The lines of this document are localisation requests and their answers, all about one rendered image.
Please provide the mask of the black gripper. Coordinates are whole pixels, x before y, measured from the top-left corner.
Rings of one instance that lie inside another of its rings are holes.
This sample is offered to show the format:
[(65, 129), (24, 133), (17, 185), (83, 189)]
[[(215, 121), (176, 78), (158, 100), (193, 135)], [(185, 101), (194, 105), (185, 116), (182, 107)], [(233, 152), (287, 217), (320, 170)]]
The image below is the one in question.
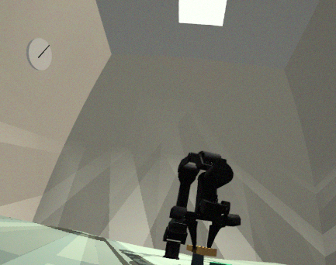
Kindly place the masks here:
[[(213, 200), (213, 197), (218, 198), (218, 194), (216, 194), (215, 191), (211, 190), (200, 190), (197, 191), (196, 195), (196, 204), (200, 198), (200, 195), (204, 194), (206, 196), (206, 199)], [(187, 225), (190, 236), (191, 236), (191, 241), (192, 241), (192, 246), (193, 249), (196, 249), (196, 244), (197, 244), (197, 238), (196, 238), (196, 227), (198, 224), (197, 219), (203, 220), (203, 221), (211, 221), (212, 225), (210, 225), (209, 229), (209, 235), (207, 239), (207, 247), (211, 248), (213, 241), (219, 232), (219, 230), (223, 227), (226, 226), (238, 226), (241, 224), (241, 217), (236, 214), (228, 214), (228, 215), (222, 215), (221, 218), (217, 218), (213, 215), (203, 215), (202, 212), (196, 213), (196, 204), (195, 204), (195, 211), (194, 212), (189, 212), (187, 211), (187, 208), (184, 207), (179, 207), (179, 206), (173, 206), (170, 211), (170, 217), (173, 219), (181, 219), (185, 218), (184, 223)]]

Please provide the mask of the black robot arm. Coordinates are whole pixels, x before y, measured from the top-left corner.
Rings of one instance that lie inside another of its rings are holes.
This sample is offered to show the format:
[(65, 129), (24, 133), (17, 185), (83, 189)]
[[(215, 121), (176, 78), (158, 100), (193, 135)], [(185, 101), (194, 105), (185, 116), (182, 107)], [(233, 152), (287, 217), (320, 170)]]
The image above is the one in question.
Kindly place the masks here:
[[(196, 163), (190, 165), (188, 163)], [(201, 151), (198, 153), (189, 153), (178, 166), (178, 179), (180, 181), (180, 188), (178, 193), (177, 205), (179, 207), (187, 208), (189, 199), (190, 185), (196, 179), (200, 170), (206, 170), (198, 176), (197, 191), (211, 190), (215, 191), (217, 188), (229, 183), (233, 178), (233, 170), (227, 164), (227, 159), (221, 158), (217, 153), (208, 153)], [(213, 215), (221, 218), (221, 215), (228, 215), (230, 211), (230, 202), (221, 201), (218, 203), (218, 198), (213, 197), (213, 200), (206, 199), (204, 194), (196, 204), (196, 213), (202, 212), (203, 215)], [(172, 219), (166, 227), (163, 241), (167, 242), (165, 247), (165, 254), (163, 257), (169, 259), (179, 260), (178, 254), (181, 244), (185, 245), (187, 233), (187, 225), (184, 223), (185, 218)], [(179, 240), (168, 241), (167, 239)], [(181, 243), (181, 244), (180, 244)]]

